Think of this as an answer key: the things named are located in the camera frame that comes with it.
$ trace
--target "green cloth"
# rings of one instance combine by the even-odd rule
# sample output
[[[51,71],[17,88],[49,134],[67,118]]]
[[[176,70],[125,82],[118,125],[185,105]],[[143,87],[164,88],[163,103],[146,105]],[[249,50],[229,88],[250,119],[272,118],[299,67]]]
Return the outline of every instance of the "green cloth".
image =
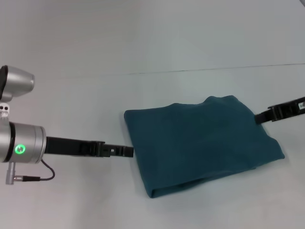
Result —
[[[234,96],[129,110],[124,118],[151,198],[285,157]]]

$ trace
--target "black cable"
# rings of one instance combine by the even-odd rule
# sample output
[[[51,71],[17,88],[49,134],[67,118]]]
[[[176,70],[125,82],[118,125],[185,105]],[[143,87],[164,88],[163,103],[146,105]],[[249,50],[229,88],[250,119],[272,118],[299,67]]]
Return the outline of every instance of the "black cable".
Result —
[[[52,176],[50,178],[40,178],[40,180],[52,180],[55,177],[55,171],[52,169],[47,163],[44,162],[43,159],[41,159],[41,162],[52,172]]]
[[[41,181],[41,180],[52,180],[55,177],[55,171],[52,169],[44,160],[41,159],[41,162],[52,172],[52,176],[49,178],[40,178],[40,177],[32,177],[32,176],[22,176],[22,181]]]

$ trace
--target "silver cylindrical joint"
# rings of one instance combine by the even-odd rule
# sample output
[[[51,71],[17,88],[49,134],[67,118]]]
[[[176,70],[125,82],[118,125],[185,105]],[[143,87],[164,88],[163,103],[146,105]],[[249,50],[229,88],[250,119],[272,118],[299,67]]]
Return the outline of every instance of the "silver cylindrical joint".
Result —
[[[38,163],[46,148],[47,136],[42,126],[15,124],[15,142],[9,162]]]
[[[2,92],[2,102],[9,102],[13,97],[31,92],[34,88],[35,77],[19,68],[8,66],[7,80]]]
[[[15,179],[15,163],[9,163],[9,169],[6,174],[6,181],[7,185],[13,185]]]
[[[5,161],[10,147],[10,123],[8,119],[0,118],[0,162]]]

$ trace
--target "white table surface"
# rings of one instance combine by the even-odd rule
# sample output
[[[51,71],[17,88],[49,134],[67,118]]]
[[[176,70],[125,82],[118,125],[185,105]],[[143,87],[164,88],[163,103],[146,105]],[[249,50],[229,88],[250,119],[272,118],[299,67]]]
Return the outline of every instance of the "white table surface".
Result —
[[[233,94],[262,112],[304,97],[305,66],[247,66],[304,63],[304,21],[298,0],[3,1],[0,63],[36,75],[33,92],[10,103],[10,119],[130,146],[128,109]],[[232,67],[242,68],[196,71]],[[286,159],[156,199],[135,158],[45,155],[56,178],[14,186],[4,185],[1,164],[1,226],[303,229],[304,120],[264,125]],[[50,175],[41,164],[17,173]]]
[[[254,112],[304,96],[305,66],[260,67],[87,79],[46,79],[11,103],[11,120],[43,125],[49,136],[127,144],[127,109],[200,103],[233,94]],[[286,159],[254,171],[149,199],[135,158],[44,158],[50,182],[5,186],[0,216],[8,228],[274,228],[305,224],[304,116],[267,123]],[[18,165],[18,174],[50,172]]]

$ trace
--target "cable connector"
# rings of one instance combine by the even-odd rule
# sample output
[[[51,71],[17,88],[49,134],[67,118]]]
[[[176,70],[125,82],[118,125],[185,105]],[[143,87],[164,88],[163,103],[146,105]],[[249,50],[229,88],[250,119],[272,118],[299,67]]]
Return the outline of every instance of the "cable connector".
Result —
[[[15,176],[14,181],[22,181],[22,182],[27,182],[27,181],[40,181],[40,177],[31,177],[31,176]]]

